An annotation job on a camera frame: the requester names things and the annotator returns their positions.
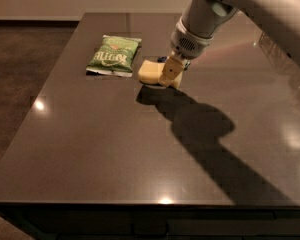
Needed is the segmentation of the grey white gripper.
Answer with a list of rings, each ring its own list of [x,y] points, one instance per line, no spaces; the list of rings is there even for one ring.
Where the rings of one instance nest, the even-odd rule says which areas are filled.
[[[213,24],[208,20],[181,17],[171,35],[171,55],[166,60],[159,84],[179,87],[185,69],[185,60],[199,57],[213,39]]]

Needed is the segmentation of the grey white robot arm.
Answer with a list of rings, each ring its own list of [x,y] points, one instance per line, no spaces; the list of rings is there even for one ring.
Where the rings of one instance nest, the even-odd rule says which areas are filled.
[[[300,67],[300,0],[191,0],[172,32],[172,52],[159,84],[177,88],[187,62],[199,57],[222,24],[238,11]]]

